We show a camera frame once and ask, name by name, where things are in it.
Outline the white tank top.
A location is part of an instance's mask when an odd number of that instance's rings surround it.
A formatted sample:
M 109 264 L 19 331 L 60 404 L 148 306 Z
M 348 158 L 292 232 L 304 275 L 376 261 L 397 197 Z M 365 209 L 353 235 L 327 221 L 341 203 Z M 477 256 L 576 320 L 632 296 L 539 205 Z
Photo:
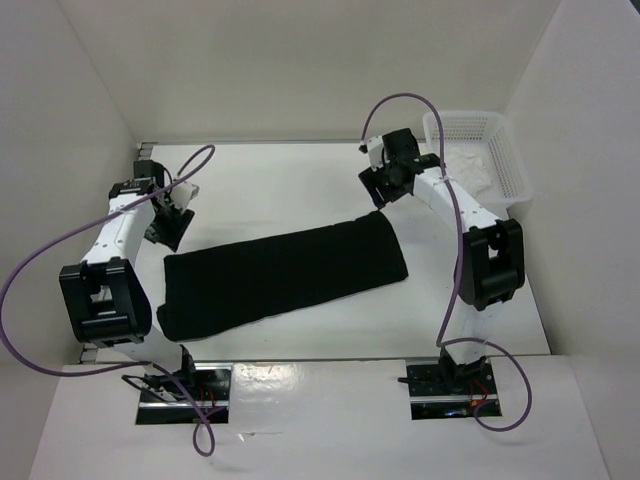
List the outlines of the white tank top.
M 471 147 L 445 149 L 445 161 L 450 175 L 474 198 L 492 186 L 484 156 Z

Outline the aluminium table edge rail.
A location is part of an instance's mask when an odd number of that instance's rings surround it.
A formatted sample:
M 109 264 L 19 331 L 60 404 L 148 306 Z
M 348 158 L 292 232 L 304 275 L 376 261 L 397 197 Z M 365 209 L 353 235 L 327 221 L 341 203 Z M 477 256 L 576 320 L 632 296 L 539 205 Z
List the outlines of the aluminium table edge rail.
M 137 161 L 150 160 L 155 145 L 155 142 L 142 142 L 139 145 Z M 91 343 L 84 343 L 82 345 L 82 351 L 79 355 L 78 363 L 94 365 L 97 362 L 98 351 L 99 348 L 95 345 Z

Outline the black tank top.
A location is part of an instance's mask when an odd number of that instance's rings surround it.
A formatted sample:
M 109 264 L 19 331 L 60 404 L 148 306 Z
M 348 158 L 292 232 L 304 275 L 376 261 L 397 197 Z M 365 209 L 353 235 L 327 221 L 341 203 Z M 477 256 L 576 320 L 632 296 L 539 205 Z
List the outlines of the black tank top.
M 237 242 L 164 260 L 157 309 L 171 341 L 200 340 L 405 280 L 394 229 L 380 211 L 310 230 Z

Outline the white plastic basket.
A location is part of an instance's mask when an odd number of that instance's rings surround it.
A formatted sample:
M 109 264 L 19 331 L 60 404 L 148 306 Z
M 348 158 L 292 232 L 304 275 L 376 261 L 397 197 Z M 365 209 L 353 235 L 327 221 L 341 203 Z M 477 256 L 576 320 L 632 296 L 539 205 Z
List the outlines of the white plastic basket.
M 440 117 L 442 129 L 433 114 L 423 116 L 427 150 L 445 154 L 446 148 L 471 147 L 484 156 L 492 186 L 475 198 L 481 205 L 500 214 L 532 198 L 533 189 L 505 116 L 486 111 L 443 111 Z

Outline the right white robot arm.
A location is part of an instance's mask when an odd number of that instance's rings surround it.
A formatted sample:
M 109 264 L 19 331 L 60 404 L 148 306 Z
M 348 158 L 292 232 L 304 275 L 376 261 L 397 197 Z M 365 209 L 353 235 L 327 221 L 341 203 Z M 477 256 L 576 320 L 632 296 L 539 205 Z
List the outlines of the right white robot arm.
M 410 194 L 455 234 L 455 304 L 437 335 L 437 378 L 451 393 L 478 379 L 487 344 L 505 303 L 525 281 L 520 224 L 485 209 L 444 168 L 435 153 L 421 153 L 408 128 L 361 141 L 369 166 L 359 179 L 377 208 Z

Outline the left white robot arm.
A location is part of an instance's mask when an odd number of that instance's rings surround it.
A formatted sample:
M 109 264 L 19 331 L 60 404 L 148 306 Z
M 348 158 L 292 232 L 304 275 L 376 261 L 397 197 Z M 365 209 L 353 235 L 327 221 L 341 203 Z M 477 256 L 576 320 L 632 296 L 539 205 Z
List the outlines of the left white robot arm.
M 154 325 L 135 262 L 144 241 L 177 250 L 198 193 L 197 185 L 171 177 L 154 160 L 135 162 L 132 178 L 110 189 L 110 218 L 91 249 L 59 274 L 76 339 L 143 363 L 144 382 L 160 400 L 191 397 L 199 375 L 188 350 Z

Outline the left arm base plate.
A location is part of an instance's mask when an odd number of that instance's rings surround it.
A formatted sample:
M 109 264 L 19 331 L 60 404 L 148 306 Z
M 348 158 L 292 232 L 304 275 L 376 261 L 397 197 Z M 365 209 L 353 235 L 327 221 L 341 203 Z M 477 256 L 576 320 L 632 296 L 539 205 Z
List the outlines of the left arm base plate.
M 226 424 L 232 372 L 230 366 L 195 369 L 189 377 L 174 376 L 212 424 Z M 137 425 L 195 424 L 199 421 L 187 396 L 166 375 L 123 374 L 121 380 L 139 393 Z

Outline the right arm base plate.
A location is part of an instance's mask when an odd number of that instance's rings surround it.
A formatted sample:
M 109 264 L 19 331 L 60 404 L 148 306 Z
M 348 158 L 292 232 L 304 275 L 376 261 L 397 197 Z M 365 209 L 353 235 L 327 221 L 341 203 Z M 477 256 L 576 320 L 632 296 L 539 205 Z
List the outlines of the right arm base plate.
M 444 359 L 408 361 L 397 381 L 408 388 L 413 420 L 472 418 L 502 415 L 491 364 L 475 362 L 466 372 L 453 372 Z

